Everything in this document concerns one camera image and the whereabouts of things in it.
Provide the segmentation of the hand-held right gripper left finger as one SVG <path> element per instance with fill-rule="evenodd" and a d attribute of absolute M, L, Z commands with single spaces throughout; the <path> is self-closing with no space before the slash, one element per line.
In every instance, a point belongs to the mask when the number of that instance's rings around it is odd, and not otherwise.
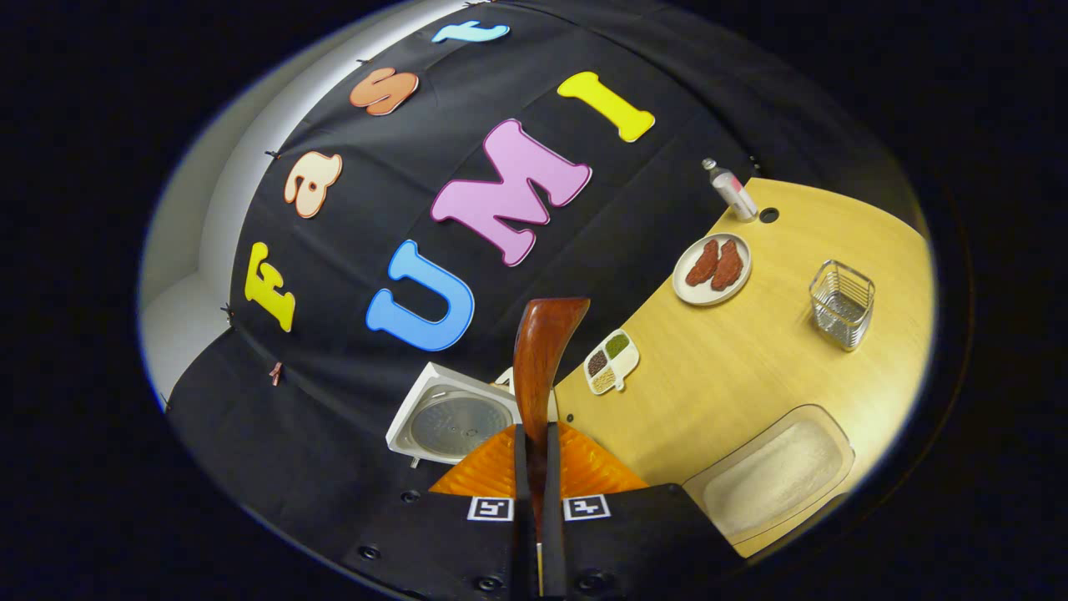
<path fill-rule="evenodd" d="M 400 600 L 533 600 L 527 434 L 512 432 L 514 496 L 404 491 L 355 536 L 343 566 Z"/>

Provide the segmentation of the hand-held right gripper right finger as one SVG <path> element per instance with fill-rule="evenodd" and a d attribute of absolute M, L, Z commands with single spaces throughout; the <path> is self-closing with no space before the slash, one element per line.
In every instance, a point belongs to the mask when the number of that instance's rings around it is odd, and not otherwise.
<path fill-rule="evenodd" d="M 678 484 L 621 493 L 563 492 L 564 445 L 547 434 L 544 597 L 702 600 L 743 570 L 743 557 Z"/>

